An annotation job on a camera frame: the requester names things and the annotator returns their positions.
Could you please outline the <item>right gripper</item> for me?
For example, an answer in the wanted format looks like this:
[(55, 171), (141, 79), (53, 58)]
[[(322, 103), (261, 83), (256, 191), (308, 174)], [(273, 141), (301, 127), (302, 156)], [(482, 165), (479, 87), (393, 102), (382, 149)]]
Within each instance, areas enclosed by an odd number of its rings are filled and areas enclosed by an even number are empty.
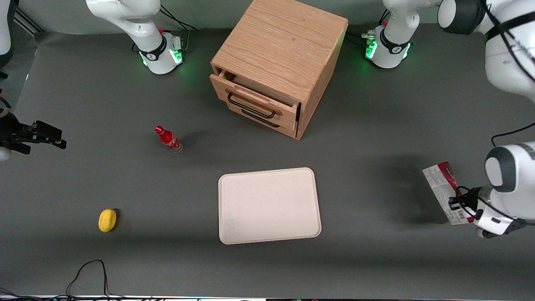
[[(47, 140), (32, 140), (34, 135)], [(23, 124), (17, 120), (16, 116), (10, 112), (1, 113), (0, 119), (0, 146), (7, 151), (16, 151), (21, 154), (29, 155), (32, 147), (24, 144), (25, 142), (54, 145), (59, 149), (66, 149), (67, 141), (61, 139), (62, 131), (45, 122), (36, 120), (32, 124)]]

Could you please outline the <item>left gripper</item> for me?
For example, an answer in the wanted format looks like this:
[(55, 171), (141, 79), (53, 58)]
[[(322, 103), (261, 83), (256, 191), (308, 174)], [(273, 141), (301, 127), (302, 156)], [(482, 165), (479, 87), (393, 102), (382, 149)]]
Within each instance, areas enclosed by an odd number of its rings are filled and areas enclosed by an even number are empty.
[(457, 196), (449, 198), (449, 208), (450, 210), (460, 210), (470, 207), (470, 214), (473, 218), (496, 217), (496, 211), (491, 208), (492, 190), (492, 186), (473, 187), (471, 189), (465, 186), (458, 186)]

